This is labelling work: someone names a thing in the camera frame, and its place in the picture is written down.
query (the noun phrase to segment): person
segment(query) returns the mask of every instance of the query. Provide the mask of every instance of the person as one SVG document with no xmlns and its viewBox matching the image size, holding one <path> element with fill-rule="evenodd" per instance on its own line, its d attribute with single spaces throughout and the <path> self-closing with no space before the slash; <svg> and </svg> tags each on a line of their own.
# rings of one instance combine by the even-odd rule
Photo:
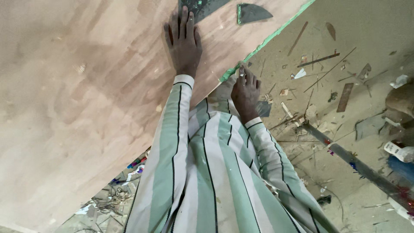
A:
<svg viewBox="0 0 414 233">
<path fill-rule="evenodd" d="M 183 7 L 164 30 L 177 76 L 124 232 L 337 232 L 260 120 L 261 81 L 241 65 L 217 88 L 228 94 L 190 111 L 202 54 L 194 14 Z"/>
</svg>

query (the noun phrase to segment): sleeve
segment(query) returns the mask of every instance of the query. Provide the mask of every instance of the sleeve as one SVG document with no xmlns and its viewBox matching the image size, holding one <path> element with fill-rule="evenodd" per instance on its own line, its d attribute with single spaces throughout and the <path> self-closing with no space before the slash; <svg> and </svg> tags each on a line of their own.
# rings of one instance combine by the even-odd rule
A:
<svg viewBox="0 0 414 233">
<path fill-rule="evenodd" d="M 312 232 L 337 232 L 262 120 L 257 117 L 245 127 L 259 156 L 262 179 L 278 189 L 278 198 L 289 213 Z"/>
<path fill-rule="evenodd" d="M 178 206 L 185 185 L 188 113 L 194 79 L 175 77 L 124 232 L 161 232 Z"/>
</svg>

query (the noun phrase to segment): person's right hand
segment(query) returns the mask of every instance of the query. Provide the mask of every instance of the person's right hand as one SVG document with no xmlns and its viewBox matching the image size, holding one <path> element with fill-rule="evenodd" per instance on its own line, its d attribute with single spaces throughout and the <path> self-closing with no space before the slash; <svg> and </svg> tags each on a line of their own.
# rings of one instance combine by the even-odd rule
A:
<svg viewBox="0 0 414 233">
<path fill-rule="evenodd" d="M 239 77 L 233 86 L 231 99 L 240 114 L 243 125 L 259 117 L 256 112 L 256 104 L 259 101 L 261 83 L 250 70 L 246 69 L 244 65 L 240 65 Z"/>
<path fill-rule="evenodd" d="M 164 24 L 165 39 L 177 75 L 185 74 L 194 78 L 203 53 L 200 34 L 194 27 L 194 14 L 190 12 L 189 15 L 186 6 L 183 7 L 180 25 L 178 20 L 178 13 L 174 12 L 170 22 Z"/>
</svg>

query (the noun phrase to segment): plywood sheet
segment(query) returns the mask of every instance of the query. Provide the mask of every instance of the plywood sheet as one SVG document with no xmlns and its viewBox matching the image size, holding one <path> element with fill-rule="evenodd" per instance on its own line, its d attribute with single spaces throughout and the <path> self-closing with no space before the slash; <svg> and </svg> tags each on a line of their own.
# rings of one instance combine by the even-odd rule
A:
<svg viewBox="0 0 414 233">
<path fill-rule="evenodd" d="M 191 104 L 308 0 L 230 1 L 198 26 Z M 147 149 L 174 79 L 162 24 L 176 0 L 0 2 L 0 225 L 52 232 Z"/>
</svg>

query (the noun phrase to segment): green and white striped shirt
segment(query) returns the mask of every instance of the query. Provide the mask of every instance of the green and white striped shirt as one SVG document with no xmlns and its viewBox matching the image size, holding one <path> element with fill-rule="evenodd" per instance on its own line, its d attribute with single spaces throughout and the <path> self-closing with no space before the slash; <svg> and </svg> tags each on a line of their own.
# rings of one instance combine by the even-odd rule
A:
<svg viewBox="0 0 414 233">
<path fill-rule="evenodd" d="M 190 111 L 193 85 L 174 80 L 124 231 L 337 232 L 260 118 L 210 97 Z"/>
</svg>

